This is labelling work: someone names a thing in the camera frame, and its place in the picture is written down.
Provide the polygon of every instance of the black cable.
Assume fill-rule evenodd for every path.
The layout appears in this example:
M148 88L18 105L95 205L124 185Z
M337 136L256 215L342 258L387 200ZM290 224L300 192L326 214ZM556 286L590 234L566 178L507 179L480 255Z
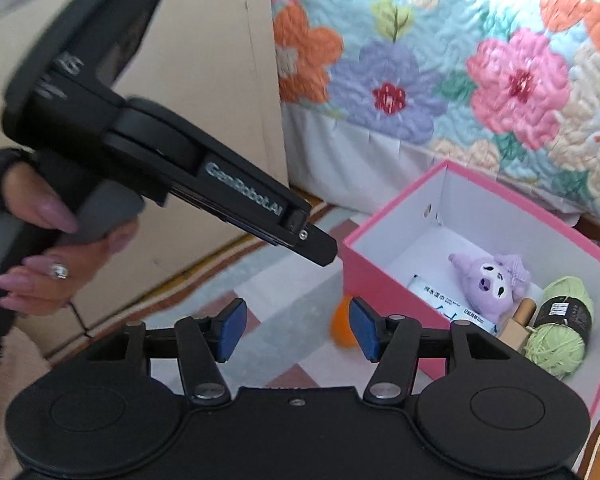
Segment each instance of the black cable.
M93 339L93 336L91 336L89 334L89 329L87 328L87 325L85 324L84 320L82 319L82 316L80 315L80 312L78 312L78 309L75 307L74 302L73 301L69 301L67 303L67 305L74 312L75 317L77 318L78 323L80 324L80 327L82 328L82 332L84 333L84 335L88 339Z

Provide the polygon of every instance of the pink fingernail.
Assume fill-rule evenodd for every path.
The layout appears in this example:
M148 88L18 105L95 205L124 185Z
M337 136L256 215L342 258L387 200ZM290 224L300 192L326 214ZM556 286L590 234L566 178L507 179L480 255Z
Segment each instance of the pink fingernail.
M127 233L113 234L109 239L109 253L118 254L126 249L132 236Z
M0 298L0 306L7 310L26 310L27 302L22 298L14 298L13 296L5 296Z
M78 221L59 198L49 196L36 207L38 214L52 227L65 233L75 233Z
M59 264L57 258L52 256L29 256L22 261L24 266L29 267L31 270L40 272L41 274L48 274L49 269L53 264Z
M33 281L25 274L1 274L0 288L9 292L26 294L33 290Z

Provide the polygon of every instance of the yarn label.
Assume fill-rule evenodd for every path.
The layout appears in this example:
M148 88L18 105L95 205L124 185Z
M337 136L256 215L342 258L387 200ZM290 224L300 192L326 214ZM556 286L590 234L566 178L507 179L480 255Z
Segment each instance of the yarn label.
M546 324L568 326L580 335L585 346L589 343L591 314L578 298L559 296L545 301L538 310L534 327L538 328Z

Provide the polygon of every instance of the hand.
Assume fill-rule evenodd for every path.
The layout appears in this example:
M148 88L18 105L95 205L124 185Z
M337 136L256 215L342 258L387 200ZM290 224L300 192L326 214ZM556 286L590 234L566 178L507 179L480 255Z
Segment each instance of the hand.
M29 164L20 162L10 168L2 181L2 195L7 209L21 220L65 233L78 230L77 219ZM138 221L133 220L99 242L55 247L25 258L21 266L0 276L0 288L8 292L0 298L0 306L34 316L56 312L95 277L113 254L124 250L137 232ZM69 270L67 279L50 277L52 264L65 266Z

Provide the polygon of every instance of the floral quilt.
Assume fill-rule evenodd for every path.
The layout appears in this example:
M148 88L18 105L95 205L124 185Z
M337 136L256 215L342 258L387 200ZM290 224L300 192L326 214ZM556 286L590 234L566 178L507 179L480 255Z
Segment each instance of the floral quilt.
M272 0L280 96L600 217L600 0Z

